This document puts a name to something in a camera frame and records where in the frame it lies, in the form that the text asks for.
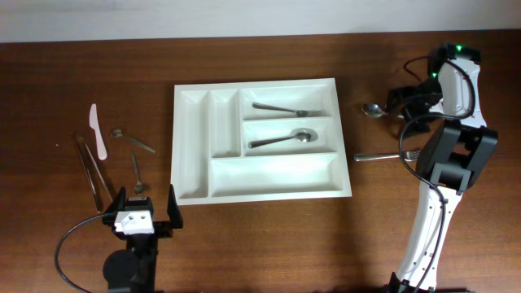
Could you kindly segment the large metal spoon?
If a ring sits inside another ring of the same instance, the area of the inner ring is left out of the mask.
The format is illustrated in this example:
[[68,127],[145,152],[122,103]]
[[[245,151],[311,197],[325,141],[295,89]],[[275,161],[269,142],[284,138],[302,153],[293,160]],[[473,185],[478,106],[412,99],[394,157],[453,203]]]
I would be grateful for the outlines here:
[[383,116],[391,116],[398,119],[403,119],[404,117],[401,114],[391,113],[384,111],[378,104],[376,103],[365,103],[361,105],[362,111],[366,116],[370,118],[378,119]]
[[264,140],[258,140],[249,142],[247,146],[252,148],[262,147],[265,145],[269,145],[276,142],[283,142],[286,140],[292,140],[295,139],[299,142],[314,142],[318,139],[318,134],[313,129],[306,129],[306,128],[300,128],[300,129],[294,129],[288,136],[281,137],[281,138],[270,138],[270,139],[264,139]]

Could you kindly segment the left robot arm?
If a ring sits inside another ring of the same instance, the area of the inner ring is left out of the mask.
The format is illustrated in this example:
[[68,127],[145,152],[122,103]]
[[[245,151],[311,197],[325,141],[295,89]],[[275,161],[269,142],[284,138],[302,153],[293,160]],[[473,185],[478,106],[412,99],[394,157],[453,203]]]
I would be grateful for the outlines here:
[[158,242],[171,238],[183,227],[174,187],[169,187],[167,221],[153,220],[151,198],[126,196],[121,188],[116,199],[103,213],[102,223],[112,229],[126,247],[114,251],[104,262],[103,276],[109,292],[153,292],[159,254]]

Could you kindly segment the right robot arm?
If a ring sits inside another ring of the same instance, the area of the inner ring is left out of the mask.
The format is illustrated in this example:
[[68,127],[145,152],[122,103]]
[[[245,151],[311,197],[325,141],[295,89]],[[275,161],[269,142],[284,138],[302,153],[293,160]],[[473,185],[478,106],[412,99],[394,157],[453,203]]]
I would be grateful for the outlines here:
[[433,292],[440,253],[454,211],[490,159],[498,140],[479,106],[478,50],[445,43],[426,55],[427,79],[390,90],[385,111],[401,112],[400,140],[440,127],[409,168],[420,181],[418,210],[405,257],[392,273],[386,292]]

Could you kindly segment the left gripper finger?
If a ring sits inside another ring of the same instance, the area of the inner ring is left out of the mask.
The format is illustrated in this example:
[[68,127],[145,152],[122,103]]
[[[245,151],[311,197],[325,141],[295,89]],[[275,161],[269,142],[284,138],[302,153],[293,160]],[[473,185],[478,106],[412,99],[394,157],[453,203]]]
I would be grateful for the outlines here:
[[177,205],[177,200],[176,200],[173,185],[169,186],[167,214],[169,216],[169,222],[170,222],[170,226],[172,228],[182,228],[183,227],[182,214]]
[[125,206],[126,201],[126,189],[121,187],[116,198],[109,204],[108,208],[105,210],[104,215],[118,213],[122,211]]

